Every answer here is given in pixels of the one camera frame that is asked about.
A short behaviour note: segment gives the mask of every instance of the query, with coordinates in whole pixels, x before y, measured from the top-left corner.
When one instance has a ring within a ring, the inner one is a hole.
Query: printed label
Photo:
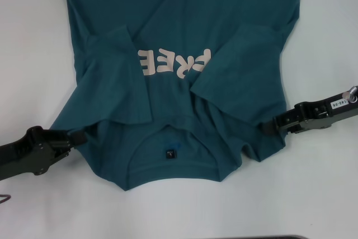
[[[332,109],[338,109],[341,106],[348,105],[348,101],[346,99],[339,99],[337,101],[331,102]]]

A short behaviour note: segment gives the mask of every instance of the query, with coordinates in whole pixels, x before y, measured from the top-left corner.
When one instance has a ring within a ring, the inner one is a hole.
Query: t-shirt
[[[77,88],[52,128],[84,130],[94,173],[129,190],[222,181],[285,145],[280,53],[299,0],[67,0]]]

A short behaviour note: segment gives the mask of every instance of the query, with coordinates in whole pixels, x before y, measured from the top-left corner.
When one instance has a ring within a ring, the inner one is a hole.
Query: white background
[[[358,1],[302,0],[282,54],[289,108],[358,84]],[[0,0],[0,144],[51,126],[75,88],[65,0]],[[42,176],[0,182],[1,238],[213,238],[358,234],[358,117],[287,138],[223,182],[171,179],[128,192],[76,151]]]

